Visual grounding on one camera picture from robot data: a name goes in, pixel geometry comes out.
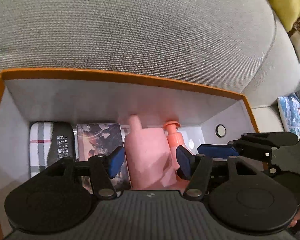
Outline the plaid and black pouch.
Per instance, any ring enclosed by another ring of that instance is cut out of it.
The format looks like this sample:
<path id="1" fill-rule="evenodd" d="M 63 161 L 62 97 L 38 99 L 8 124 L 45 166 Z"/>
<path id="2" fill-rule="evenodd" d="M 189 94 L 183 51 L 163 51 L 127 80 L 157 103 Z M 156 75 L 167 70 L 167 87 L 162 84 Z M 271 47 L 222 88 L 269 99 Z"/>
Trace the plaid and black pouch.
<path id="1" fill-rule="evenodd" d="M 34 123 L 29 138 L 31 177 L 64 157 L 76 158 L 75 135 L 70 123 Z"/>

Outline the large pink bottle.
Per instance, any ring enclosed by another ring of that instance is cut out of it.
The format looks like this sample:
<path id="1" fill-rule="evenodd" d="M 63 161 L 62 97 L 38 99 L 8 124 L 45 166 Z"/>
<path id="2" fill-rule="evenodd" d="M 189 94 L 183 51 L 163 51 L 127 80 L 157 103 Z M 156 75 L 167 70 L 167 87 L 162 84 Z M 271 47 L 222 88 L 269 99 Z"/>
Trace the large pink bottle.
<path id="1" fill-rule="evenodd" d="M 128 119 L 125 152 L 132 189 L 163 190 L 177 182 L 170 147 L 160 127 L 143 128 L 137 115 Z"/>

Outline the illustrated card box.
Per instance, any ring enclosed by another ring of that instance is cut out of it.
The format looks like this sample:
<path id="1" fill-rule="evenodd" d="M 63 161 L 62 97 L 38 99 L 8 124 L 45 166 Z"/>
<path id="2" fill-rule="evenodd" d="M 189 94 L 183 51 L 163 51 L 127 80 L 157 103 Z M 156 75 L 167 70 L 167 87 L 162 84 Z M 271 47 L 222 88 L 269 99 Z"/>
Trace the illustrated card box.
<path id="1" fill-rule="evenodd" d="M 110 155 L 115 148 L 123 146 L 121 126 L 118 123 L 78 124 L 77 143 L 79 161 L 86 161 L 98 154 Z M 116 191 L 130 189 L 126 156 L 120 172 L 111 182 Z"/>

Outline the grey fabric sofa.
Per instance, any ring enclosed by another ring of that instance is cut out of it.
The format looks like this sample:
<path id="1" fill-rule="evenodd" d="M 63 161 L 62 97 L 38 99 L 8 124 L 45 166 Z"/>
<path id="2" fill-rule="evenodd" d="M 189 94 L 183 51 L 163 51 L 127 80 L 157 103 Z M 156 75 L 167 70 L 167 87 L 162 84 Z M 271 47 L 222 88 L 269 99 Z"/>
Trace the grey fabric sofa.
<path id="1" fill-rule="evenodd" d="M 300 66 L 267 0 L 0 0 L 0 71 L 70 67 L 153 75 L 247 97 L 262 132 Z"/>

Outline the small pink pump bottle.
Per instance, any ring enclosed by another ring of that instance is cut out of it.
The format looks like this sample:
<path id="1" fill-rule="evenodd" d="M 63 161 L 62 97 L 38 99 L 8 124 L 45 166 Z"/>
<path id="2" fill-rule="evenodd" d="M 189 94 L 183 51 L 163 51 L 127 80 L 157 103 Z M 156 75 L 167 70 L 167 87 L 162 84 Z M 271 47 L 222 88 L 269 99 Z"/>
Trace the small pink pump bottle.
<path id="1" fill-rule="evenodd" d="M 166 138 L 170 147 L 172 165 L 175 171 L 177 171 L 180 167 L 176 157 L 177 147 L 185 146 L 183 136 L 180 132 L 178 132 L 178 127 L 180 127 L 180 124 L 177 121 L 168 121 L 163 125 L 163 129 L 167 132 Z M 174 187 L 178 189 L 181 193 L 183 193 L 188 183 L 188 180 L 183 180 L 177 175 L 177 183 L 174 185 Z"/>

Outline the orange storage box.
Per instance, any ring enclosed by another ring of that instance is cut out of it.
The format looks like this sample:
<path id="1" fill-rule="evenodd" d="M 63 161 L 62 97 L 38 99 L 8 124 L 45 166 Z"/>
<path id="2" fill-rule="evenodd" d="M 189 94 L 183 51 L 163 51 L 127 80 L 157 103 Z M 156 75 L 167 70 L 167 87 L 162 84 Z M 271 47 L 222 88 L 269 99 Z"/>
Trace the orange storage box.
<path id="1" fill-rule="evenodd" d="M 0 239 L 10 233 L 7 194 L 29 176 L 29 129 L 36 121 L 118 122 L 137 114 L 144 126 L 175 120 L 198 126 L 216 144 L 258 127 L 242 94 L 196 83 L 122 72 L 18 68 L 0 73 Z"/>

